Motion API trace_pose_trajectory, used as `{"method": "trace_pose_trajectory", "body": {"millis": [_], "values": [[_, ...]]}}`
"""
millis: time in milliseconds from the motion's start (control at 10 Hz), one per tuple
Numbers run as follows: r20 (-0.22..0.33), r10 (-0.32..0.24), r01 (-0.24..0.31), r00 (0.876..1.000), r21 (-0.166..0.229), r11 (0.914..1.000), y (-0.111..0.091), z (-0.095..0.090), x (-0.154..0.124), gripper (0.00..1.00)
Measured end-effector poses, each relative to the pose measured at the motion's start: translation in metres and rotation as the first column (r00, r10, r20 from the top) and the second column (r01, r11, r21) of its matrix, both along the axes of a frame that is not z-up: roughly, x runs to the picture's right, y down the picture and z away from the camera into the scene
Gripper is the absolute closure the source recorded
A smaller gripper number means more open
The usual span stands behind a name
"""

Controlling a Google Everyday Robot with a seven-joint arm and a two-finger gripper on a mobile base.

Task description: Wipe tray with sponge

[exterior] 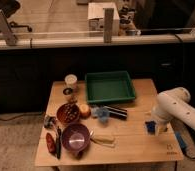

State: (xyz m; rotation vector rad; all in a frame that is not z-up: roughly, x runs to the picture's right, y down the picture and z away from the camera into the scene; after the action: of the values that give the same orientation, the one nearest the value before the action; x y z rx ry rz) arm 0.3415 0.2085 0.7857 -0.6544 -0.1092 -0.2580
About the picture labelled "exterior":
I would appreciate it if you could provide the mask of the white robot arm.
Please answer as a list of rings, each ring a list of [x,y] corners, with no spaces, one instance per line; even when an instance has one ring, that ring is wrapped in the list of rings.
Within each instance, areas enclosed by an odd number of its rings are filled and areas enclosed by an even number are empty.
[[[151,116],[155,121],[155,134],[166,131],[167,124],[177,118],[195,131],[195,108],[189,105],[191,95],[184,87],[162,91],[156,96]]]

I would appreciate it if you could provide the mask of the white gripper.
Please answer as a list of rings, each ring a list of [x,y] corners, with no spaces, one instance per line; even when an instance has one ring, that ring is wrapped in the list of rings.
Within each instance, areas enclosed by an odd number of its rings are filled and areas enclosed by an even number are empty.
[[[167,125],[169,124],[170,120],[168,118],[162,118],[158,115],[152,116],[153,120],[155,121],[155,134],[160,135],[167,131]]]

